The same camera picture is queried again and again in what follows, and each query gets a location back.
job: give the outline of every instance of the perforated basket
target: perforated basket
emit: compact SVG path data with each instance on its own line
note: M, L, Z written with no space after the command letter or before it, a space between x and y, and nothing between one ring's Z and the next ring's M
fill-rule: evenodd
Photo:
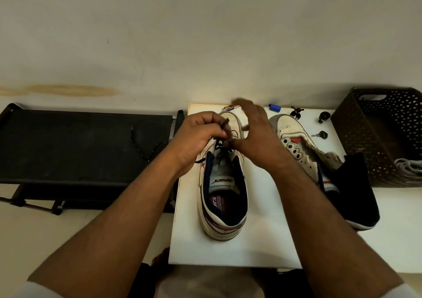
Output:
M368 97L377 100L365 100ZM397 158L422 160L419 91L352 88L331 120L346 154L365 154L372 187L422 186L394 164Z

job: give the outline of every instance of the person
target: person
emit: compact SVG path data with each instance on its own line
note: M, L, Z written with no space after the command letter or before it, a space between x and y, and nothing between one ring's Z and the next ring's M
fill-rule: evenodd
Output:
M296 164L264 109L245 99L233 104L248 117L247 138L230 139L229 125L222 129L224 119L214 112L187 116L174 139L120 197L49 256L15 297L126 298L172 185L192 168L211 137L226 139L228 147L274 179L315 296L418 297Z

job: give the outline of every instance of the right hand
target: right hand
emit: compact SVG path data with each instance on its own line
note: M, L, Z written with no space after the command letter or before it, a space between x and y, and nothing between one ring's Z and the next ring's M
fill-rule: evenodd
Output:
M242 129L249 131L245 139L229 139L228 146L238 150L256 166L270 172L285 159L291 157L272 129L265 110L250 100L238 98L232 104L240 105L248 117L248 125Z

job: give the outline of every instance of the shoe insole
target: shoe insole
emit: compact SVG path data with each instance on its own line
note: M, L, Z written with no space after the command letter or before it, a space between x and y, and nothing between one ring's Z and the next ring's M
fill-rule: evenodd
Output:
M233 190L217 190L209 195L209 200L227 220L232 220L238 213L239 197Z

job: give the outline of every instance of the key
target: key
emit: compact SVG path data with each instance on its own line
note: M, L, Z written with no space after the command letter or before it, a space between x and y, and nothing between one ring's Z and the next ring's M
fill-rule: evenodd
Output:
M311 137L321 137L322 139L327 139L328 134L325 131L320 131L317 135L312 135Z

